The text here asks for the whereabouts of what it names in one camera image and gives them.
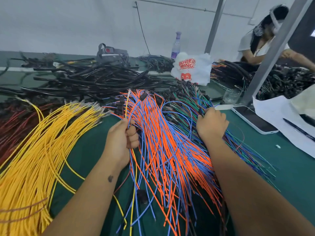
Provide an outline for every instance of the bottle label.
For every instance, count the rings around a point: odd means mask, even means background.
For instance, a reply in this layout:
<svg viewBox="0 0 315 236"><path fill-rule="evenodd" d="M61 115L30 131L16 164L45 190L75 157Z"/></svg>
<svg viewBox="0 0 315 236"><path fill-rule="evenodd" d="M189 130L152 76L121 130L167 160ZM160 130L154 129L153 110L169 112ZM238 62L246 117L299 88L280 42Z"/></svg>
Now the bottle label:
<svg viewBox="0 0 315 236"><path fill-rule="evenodd" d="M172 52L171 58L176 59L176 56L178 55L178 52Z"/></svg>

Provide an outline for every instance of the black screen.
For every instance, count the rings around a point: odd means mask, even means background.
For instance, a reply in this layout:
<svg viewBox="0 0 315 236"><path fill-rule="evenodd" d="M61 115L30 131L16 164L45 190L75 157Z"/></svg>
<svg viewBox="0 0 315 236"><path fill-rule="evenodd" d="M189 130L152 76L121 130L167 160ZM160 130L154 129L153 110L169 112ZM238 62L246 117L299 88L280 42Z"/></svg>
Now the black screen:
<svg viewBox="0 0 315 236"><path fill-rule="evenodd" d="M275 128L270 123L266 122L264 119L258 117L254 111L250 110L248 107L245 106L238 106L233 107L236 111L238 111L242 116L244 116L248 121L258 127L260 130L264 132L269 131L277 131L278 129Z"/></svg>

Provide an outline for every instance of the gray metal frame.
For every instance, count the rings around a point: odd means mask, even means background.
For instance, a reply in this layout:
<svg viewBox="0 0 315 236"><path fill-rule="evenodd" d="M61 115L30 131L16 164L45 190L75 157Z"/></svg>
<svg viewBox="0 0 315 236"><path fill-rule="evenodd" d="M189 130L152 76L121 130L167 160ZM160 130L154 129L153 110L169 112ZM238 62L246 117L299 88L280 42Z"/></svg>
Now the gray metal frame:
<svg viewBox="0 0 315 236"><path fill-rule="evenodd" d="M205 53L209 53L210 54L210 52L211 52L213 41L215 40L215 34L216 34L217 30L218 30L219 22L220 22L222 13L223 13L225 1L226 0L219 0L217 11L215 12L215 18L214 18L214 20L212 22L210 34L209 34L209 37L208 37L206 49L204 50Z"/></svg>
<svg viewBox="0 0 315 236"><path fill-rule="evenodd" d="M313 0L295 0L286 19L284 20L279 33L275 36L274 40L270 45L270 49L266 53L266 57L260 64L256 71L250 85L247 88L240 103L243 105L249 105L253 96L256 96L260 90L262 84L267 78L270 70L278 60L282 53L284 46L288 43L297 25L300 23L302 17L307 11L309 5Z"/></svg>

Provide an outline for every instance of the white phone case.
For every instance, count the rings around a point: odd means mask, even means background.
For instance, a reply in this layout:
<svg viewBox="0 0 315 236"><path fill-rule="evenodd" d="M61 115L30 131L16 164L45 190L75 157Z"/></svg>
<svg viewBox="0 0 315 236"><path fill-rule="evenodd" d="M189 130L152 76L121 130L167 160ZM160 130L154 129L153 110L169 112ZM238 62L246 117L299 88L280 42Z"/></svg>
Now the white phone case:
<svg viewBox="0 0 315 236"><path fill-rule="evenodd" d="M277 133L279 130L277 131L262 131L260 130L258 127L256 127L253 123L251 123L249 120L247 120L246 117L244 117L243 115L241 115L234 107L231 107L231 110L233 112L235 112L241 119L243 119L245 122L247 122L252 128L254 128L257 132L259 132L260 134L266 135L266 134L272 134L272 133Z"/></svg>

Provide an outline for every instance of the person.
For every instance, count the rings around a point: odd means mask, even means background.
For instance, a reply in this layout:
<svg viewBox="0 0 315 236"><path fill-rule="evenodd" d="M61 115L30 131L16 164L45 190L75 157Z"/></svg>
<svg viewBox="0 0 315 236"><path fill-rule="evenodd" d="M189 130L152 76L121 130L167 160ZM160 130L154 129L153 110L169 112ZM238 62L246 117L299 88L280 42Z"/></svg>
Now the person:
<svg viewBox="0 0 315 236"><path fill-rule="evenodd" d="M278 33L284 19L289 12L285 5L275 6L252 32L247 33L241 39L238 48L238 61L245 61L250 64L260 64L270 48L272 40ZM304 55L290 49L286 44L280 58L291 59L315 72L315 64Z"/></svg>
<svg viewBox="0 0 315 236"><path fill-rule="evenodd" d="M314 226L223 141L228 124L224 113L209 108L198 116L197 131L238 234L315 235ZM129 163L128 149L139 145L136 128L127 127L127 119L111 127L101 158L42 236L99 236L118 175Z"/></svg>

